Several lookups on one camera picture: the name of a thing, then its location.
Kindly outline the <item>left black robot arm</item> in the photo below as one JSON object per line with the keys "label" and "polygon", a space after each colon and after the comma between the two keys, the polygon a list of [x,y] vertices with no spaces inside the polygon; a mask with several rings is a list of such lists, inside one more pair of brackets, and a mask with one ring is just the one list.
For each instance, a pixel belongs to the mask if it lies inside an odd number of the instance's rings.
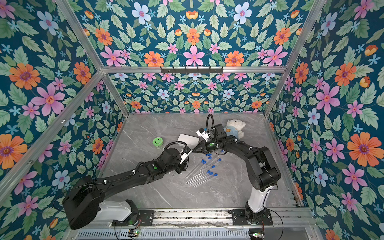
{"label": "left black robot arm", "polygon": [[171,171],[180,174],[187,167],[190,153],[192,150],[187,146],[182,152],[168,148],[157,159],[140,162],[131,171],[95,180],[89,176],[80,179],[63,200],[70,228],[77,230],[95,220],[101,211],[100,204],[115,194],[160,180]]}

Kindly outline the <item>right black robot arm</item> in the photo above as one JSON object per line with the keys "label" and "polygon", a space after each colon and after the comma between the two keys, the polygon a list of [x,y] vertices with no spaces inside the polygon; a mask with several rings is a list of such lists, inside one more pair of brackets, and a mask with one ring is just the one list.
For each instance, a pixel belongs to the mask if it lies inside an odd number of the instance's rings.
{"label": "right black robot arm", "polygon": [[272,152],[267,147],[253,147],[235,136],[226,136],[200,141],[193,148],[193,153],[208,154],[216,150],[231,153],[245,161],[253,189],[246,202],[244,218],[252,225],[260,222],[267,214],[267,199],[271,191],[278,188],[278,180],[281,178]]}

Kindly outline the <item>test tube group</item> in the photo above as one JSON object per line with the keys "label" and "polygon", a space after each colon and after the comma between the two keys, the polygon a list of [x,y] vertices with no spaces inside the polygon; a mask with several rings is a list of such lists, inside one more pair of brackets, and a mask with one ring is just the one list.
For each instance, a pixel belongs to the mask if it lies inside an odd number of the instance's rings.
{"label": "test tube group", "polygon": [[218,176],[217,173],[215,173],[215,174],[213,174],[212,176],[210,176],[210,177],[208,177],[208,178],[202,180],[201,182],[195,184],[193,187],[196,188],[196,187],[198,187],[198,186],[201,186],[202,184],[204,184],[205,182],[207,182],[207,181],[213,179],[213,178],[216,177],[216,176]]}
{"label": "test tube group", "polygon": [[203,175],[196,176],[195,178],[192,178],[191,180],[187,181],[187,185],[190,186],[190,185],[196,184],[197,182],[202,181],[203,179],[208,178],[213,174],[214,173],[212,171],[207,171]]}
{"label": "test tube group", "polygon": [[212,171],[208,170],[207,172],[198,174],[197,176],[193,177],[191,180],[188,180],[186,182],[186,184],[187,185],[191,185],[191,184],[195,183],[198,180],[201,180],[201,179],[203,179],[205,177],[210,176],[211,174],[212,174]]}

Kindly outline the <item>white rectangular plastic box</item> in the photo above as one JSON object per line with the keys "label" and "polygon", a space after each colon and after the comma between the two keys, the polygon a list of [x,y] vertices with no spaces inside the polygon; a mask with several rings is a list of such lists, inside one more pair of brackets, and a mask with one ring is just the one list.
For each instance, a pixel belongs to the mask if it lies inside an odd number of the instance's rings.
{"label": "white rectangular plastic box", "polygon": [[198,145],[198,143],[200,142],[200,139],[190,135],[180,134],[178,137],[178,141],[184,142],[185,144],[187,144],[189,148],[193,149]]}

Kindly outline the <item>green lidded small jar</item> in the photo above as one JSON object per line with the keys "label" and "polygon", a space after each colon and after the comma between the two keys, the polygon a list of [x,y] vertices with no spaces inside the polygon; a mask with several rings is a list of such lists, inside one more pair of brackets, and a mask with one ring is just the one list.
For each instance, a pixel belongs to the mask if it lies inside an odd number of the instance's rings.
{"label": "green lidded small jar", "polygon": [[152,143],[153,143],[155,148],[161,149],[164,145],[164,140],[161,137],[156,137],[153,139]]}

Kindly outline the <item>white teddy bear blue shirt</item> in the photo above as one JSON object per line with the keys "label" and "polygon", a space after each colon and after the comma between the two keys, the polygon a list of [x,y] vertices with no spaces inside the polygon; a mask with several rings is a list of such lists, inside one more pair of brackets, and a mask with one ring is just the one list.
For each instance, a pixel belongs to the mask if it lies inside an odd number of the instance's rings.
{"label": "white teddy bear blue shirt", "polygon": [[242,130],[246,125],[241,120],[228,120],[224,130],[228,136],[235,136],[237,139],[241,139],[245,135]]}

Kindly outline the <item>white ventilation grille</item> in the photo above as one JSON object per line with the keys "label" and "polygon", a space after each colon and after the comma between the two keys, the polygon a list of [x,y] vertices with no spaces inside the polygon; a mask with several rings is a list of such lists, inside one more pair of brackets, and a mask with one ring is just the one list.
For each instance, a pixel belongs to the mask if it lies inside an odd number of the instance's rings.
{"label": "white ventilation grille", "polygon": [[249,240],[249,231],[228,229],[83,230],[77,240]]}

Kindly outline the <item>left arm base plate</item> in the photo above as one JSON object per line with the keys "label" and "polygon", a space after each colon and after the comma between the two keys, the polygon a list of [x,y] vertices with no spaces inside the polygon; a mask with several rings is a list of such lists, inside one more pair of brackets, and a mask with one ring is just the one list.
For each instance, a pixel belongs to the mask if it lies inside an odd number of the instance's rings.
{"label": "left arm base plate", "polygon": [[132,212],[125,220],[112,223],[113,227],[149,227],[154,220],[155,211],[138,210]]}

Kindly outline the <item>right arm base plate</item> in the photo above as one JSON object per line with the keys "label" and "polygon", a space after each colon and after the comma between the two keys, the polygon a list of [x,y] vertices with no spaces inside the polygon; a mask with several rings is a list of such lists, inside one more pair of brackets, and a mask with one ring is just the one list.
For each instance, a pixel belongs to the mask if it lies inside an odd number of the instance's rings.
{"label": "right arm base plate", "polygon": [[230,210],[234,226],[272,226],[271,212],[264,209],[259,213],[253,213],[249,209]]}

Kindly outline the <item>black hook rail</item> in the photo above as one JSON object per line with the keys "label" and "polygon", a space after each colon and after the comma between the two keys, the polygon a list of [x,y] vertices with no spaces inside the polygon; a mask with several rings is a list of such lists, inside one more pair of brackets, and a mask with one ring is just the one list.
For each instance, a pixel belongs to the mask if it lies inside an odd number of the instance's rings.
{"label": "black hook rail", "polygon": [[160,67],[162,74],[221,74],[223,67]]}

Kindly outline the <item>aluminium front rail frame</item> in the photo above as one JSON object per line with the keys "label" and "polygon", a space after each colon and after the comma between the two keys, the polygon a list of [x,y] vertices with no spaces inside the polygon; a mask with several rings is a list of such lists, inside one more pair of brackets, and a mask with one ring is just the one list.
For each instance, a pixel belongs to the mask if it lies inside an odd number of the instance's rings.
{"label": "aluminium front rail frame", "polygon": [[[155,211],[151,226],[194,228],[194,227],[216,227],[216,228],[310,228],[316,227],[317,221],[308,208],[269,208],[273,220],[272,226],[234,226],[230,210],[241,208],[195,208],[195,209],[141,209]],[[123,221],[128,216],[123,216],[114,211],[109,213],[103,211],[91,223],[82,227],[112,226],[114,220]]]}

